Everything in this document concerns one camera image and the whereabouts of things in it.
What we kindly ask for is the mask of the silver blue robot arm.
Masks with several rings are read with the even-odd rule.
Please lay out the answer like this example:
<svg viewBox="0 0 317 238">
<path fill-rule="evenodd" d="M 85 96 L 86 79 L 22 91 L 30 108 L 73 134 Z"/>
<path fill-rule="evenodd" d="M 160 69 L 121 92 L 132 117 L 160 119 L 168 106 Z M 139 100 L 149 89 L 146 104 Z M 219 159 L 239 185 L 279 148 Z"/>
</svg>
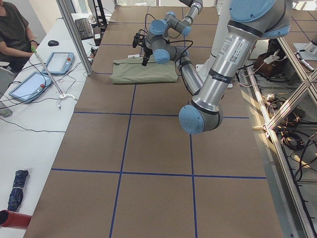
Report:
<svg viewBox="0 0 317 238">
<path fill-rule="evenodd" d="M 289 33 L 292 2 L 229 0 L 224 3 L 220 18 L 226 23 L 219 23 L 217 27 L 226 29 L 226 36 L 205 79 L 199 76 L 185 49 L 167 43 L 169 29 L 189 35 L 195 17 L 203 9 L 200 0 L 187 0 L 185 4 L 190 10 L 184 19 L 179 20 L 169 12 L 163 19 L 151 22 L 145 45 L 152 50 L 157 63 L 173 61 L 177 65 L 192 94 L 191 102 L 179 112 L 180 125 L 189 134 L 199 134 L 220 126 L 223 117 L 220 100 L 256 41 Z"/>
<path fill-rule="evenodd" d="M 175 13 L 169 11 L 163 19 L 153 20 L 145 35 L 138 32 L 134 36 L 133 48 L 140 46 L 144 50 L 143 66 L 147 65 L 150 56 L 153 56 L 158 64 L 165 64 L 170 60 L 176 62 L 188 56 L 186 49 L 170 44 L 168 31 L 173 29 L 187 37 L 195 17 L 203 9 L 203 2 L 201 0 L 182 0 L 181 2 L 190 7 L 183 20 L 177 19 Z"/>
</svg>

